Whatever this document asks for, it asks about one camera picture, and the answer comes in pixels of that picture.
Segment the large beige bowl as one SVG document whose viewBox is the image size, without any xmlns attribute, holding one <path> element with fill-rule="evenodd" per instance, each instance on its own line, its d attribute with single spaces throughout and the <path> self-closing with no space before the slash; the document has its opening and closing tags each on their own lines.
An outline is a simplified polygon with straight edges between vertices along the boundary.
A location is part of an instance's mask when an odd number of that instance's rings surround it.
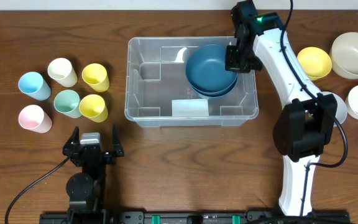
<svg viewBox="0 0 358 224">
<path fill-rule="evenodd" d="M 358 79 L 358 32 L 338 36 L 329 52 L 334 72 L 346 79 Z"/>
</svg>

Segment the dark blue bowl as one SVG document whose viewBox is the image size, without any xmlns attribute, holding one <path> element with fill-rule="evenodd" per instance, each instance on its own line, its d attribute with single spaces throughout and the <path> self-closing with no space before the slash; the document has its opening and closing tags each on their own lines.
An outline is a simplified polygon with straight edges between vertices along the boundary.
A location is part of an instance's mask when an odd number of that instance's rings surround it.
<svg viewBox="0 0 358 224">
<path fill-rule="evenodd" d="M 195 50 L 185 69 L 190 85 L 207 93 L 217 93 L 229 87 L 238 73 L 226 71 L 225 55 L 225 45 L 210 44 Z"/>
<path fill-rule="evenodd" d="M 209 100 L 209 99 L 221 98 L 224 95 L 226 95 L 229 92 L 231 92 L 234 89 L 234 87 L 237 85 L 237 81 L 238 81 L 238 76 L 231 83 L 231 85 L 229 87 L 227 87 L 225 90 L 219 91 L 217 93 L 207 93 L 207 92 L 204 92 L 204 91 L 200 91 L 200 90 L 196 89 L 193 85 L 191 87 L 198 94 L 198 96 L 200 96 L 201 98 Z"/>
</svg>

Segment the yellow bowl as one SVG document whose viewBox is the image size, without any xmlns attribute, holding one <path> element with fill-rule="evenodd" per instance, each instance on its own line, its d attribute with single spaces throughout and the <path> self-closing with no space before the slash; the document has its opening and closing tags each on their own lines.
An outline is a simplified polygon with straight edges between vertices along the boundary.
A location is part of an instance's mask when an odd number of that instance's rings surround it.
<svg viewBox="0 0 358 224">
<path fill-rule="evenodd" d="M 318 80 L 327 76 L 332 70 L 330 56 L 317 47 L 306 47 L 302 49 L 297 59 L 310 80 Z"/>
</svg>

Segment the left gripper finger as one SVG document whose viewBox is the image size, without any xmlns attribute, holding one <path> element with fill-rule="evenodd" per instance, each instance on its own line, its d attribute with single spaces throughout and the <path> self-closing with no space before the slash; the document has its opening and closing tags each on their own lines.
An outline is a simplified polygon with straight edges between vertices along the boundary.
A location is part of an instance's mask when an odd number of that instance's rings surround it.
<svg viewBox="0 0 358 224">
<path fill-rule="evenodd" d="M 115 124 L 113 124 L 113 128 L 112 128 L 112 144 L 113 144 L 114 152 L 123 152 L 123 147 L 119 140 L 117 127 Z"/>
<path fill-rule="evenodd" d="M 73 133 L 64 144 L 63 149 L 75 149 L 79 142 L 79 127 L 76 126 L 73 130 Z"/>
</svg>

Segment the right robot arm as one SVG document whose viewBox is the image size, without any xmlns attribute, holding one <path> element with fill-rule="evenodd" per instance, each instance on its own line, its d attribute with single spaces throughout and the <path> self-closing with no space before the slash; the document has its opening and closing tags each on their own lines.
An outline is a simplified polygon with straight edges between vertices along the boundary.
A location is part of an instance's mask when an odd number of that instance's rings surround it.
<svg viewBox="0 0 358 224">
<path fill-rule="evenodd" d="M 307 216 L 313 210 L 314 165 L 331 140 L 337 101 L 308 78 L 276 12 L 259 14 L 252 1 L 241 1 L 231 17 L 237 43 L 226 48 L 225 69 L 266 69 L 282 105 L 273 127 L 273 141 L 284 161 L 279 206 L 286 216 Z"/>
</svg>

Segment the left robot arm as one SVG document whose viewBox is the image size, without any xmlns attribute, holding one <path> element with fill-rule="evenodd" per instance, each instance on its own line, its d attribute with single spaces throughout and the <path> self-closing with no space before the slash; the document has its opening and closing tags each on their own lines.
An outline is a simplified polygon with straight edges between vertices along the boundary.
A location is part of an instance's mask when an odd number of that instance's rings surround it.
<svg viewBox="0 0 358 224">
<path fill-rule="evenodd" d="M 66 185 L 69 209 L 79 213 L 96 212 L 104 203 L 106 166 L 124 156 L 116 126 L 112 128 L 112 151 L 103 151 L 99 133 L 79 134 L 76 127 L 64 144 L 62 153 L 82 171 L 71 176 Z"/>
</svg>

